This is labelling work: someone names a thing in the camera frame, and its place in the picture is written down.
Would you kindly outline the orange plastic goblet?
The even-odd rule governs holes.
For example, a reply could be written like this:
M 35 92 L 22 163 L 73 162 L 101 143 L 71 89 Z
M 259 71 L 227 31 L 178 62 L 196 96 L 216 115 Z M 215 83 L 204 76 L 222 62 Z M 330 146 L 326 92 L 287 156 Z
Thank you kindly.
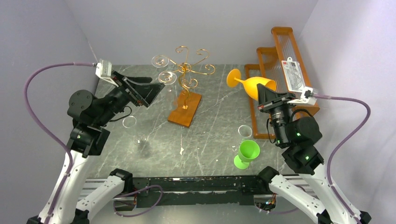
M 264 78 L 264 77 L 250 77 L 246 80 L 241 79 L 241 71 L 239 69 L 232 69 L 226 78 L 228 87 L 236 87 L 238 84 L 242 84 L 244 90 L 250 98 L 258 101 L 258 88 L 257 85 L 261 84 L 273 91 L 276 91 L 275 80 Z

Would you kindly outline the clear wine glass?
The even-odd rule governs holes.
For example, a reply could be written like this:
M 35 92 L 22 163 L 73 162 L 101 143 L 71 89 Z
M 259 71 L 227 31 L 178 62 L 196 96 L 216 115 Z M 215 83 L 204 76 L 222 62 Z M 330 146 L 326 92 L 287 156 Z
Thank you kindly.
M 143 146 L 146 141 L 146 135 L 139 129 L 137 118 L 135 116 L 127 116 L 122 120 L 123 127 L 132 136 L 132 142 L 138 146 Z
M 169 63 L 175 64 L 173 60 L 165 55 L 156 55 L 151 59 L 151 64 L 156 68 L 167 67 Z
M 172 92 L 176 80 L 177 80 L 177 75 L 170 70 L 162 71 L 158 75 L 158 81 L 166 86 L 166 90 L 168 92 Z

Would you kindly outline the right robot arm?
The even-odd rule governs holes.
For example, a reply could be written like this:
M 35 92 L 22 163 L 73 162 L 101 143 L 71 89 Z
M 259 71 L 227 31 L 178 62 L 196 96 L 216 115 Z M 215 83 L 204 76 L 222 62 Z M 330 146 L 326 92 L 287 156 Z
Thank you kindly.
M 291 92 L 278 93 L 258 84 L 258 109 L 270 115 L 275 145 L 284 149 L 285 163 L 299 175 L 315 196 L 290 183 L 272 167 L 266 167 L 257 176 L 257 189 L 264 194 L 275 193 L 306 214 L 316 224 L 367 224 L 371 216 L 357 209 L 339 189 L 331 176 L 331 162 L 324 161 L 315 144 L 322 133 L 312 114 L 295 119 L 296 105 L 316 103 L 319 95 L 311 87 L 305 87 L 300 98 Z

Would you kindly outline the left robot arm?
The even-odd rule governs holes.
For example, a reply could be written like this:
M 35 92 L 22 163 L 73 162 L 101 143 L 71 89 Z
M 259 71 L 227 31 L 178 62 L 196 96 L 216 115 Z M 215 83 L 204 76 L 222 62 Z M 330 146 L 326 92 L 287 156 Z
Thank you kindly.
M 128 104 L 150 106 L 165 87 L 150 77 L 127 77 L 116 71 L 111 78 L 115 86 L 102 98 L 87 90 L 79 90 L 70 97 L 67 113 L 72 118 L 73 129 L 65 146 L 61 175 L 43 210 L 29 218 L 28 223 L 89 224 L 115 196 L 133 192 L 133 175 L 117 168 L 92 193 L 83 199 L 79 197 L 110 135 L 106 125 L 124 112 Z

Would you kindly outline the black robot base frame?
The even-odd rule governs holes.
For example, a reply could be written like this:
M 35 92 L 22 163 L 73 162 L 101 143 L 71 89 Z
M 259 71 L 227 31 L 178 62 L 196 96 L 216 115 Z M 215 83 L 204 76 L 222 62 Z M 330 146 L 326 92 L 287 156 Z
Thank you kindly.
M 135 197 L 138 208 L 152 205 L 228 204 L 253 205 L 254 196 L 270 195 L 269 184 L 279 172 L 266 167 L 257 175 L 197 176 L 197 177 L 133 177 L 121 195 L 129 200 L 128 193 L 139 190 Z

